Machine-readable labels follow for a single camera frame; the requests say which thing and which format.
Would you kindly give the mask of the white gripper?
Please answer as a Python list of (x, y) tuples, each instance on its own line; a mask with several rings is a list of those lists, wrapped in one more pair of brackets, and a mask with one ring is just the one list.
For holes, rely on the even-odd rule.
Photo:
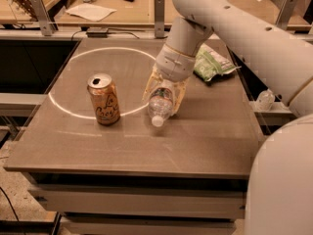
[(174, 116), (184, 99), (187, 84), (193, 73), (196, 58), (170, 48), (164, 44), (156, 56), (156, 66), (153, 66), (152, 73), (148, 79), (143, 93), (142, 101), (147, 102), (150, 95), (162, 83), (164, 79), (170, 80), (172, 92), (172, 112)]

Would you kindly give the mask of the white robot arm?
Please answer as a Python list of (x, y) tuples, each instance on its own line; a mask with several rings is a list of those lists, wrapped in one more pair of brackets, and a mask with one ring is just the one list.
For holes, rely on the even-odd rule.
[(295, 120), (274, 132), (252, 164), (245, 235), (313, 235), (313, 45), (227, 0), (172, 0), (179, 16), (156, 57), (146, 90), (186, 86), (196, 55), (216, 34), (282, 97)]

